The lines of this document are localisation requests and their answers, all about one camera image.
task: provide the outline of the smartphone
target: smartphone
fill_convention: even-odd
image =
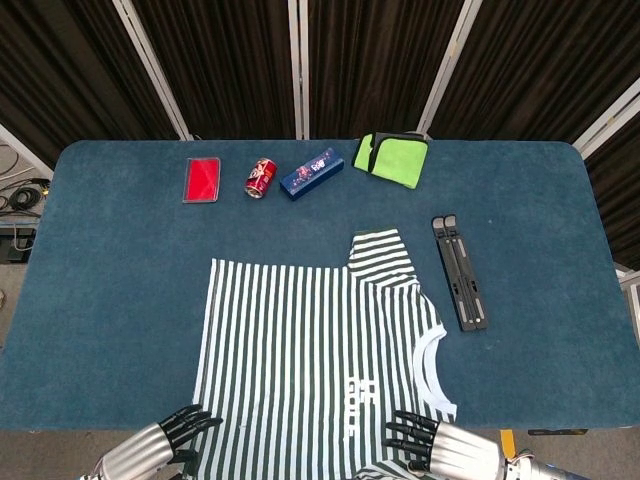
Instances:
[[[190,158],[184,187],[184,203],[205,203],[218,200],[220,159]]]

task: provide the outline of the table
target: table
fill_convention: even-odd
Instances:
[[[347,165],[291,202],[243,192],[357,141],[82,141],[56,168],[7,345],[0,428],[138,428],[191,401],[210,259],[344,265],[397,226],[449,331],[438,350],[465,427],[640,423],[640,353],[577,152],[433,141],[416,190]],[[222,159],[220,198],[182,203],[186,158]],[[430,221],[455,213],[490,317],[461,333]]]

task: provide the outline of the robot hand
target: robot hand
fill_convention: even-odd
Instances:
[[[388,422],[386,427],[410,439],[388,438],[383,444],[417,455],[408,470],[418,477],[433,473],[450,480],[588,480],[537,462],[532,453],[505,459],[497,443],[449,423],[400,410],[395,416],[413,425]]]
[[[194,460],[194,450],[178,450],[179,447],[221,423],[221,418],[202,411],[202,405],[184,407],[106,453],[92,474],[81,480],[147,480],[165,465]]]

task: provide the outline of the shirt sleeve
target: shirt sleeve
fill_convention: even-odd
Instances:
[[[347,267],[359,280],[381,287],[419,285],[409,253],[395,228],[356,234]]]

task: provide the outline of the blue product box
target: blue product box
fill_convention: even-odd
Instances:
[[[291,200],[296,200],[338,173],[343,167],[342,157],[333,148],[327,148],[313,160],[309,160],[296,168],[295,172],[280,180],[280,188],[289,195]]]

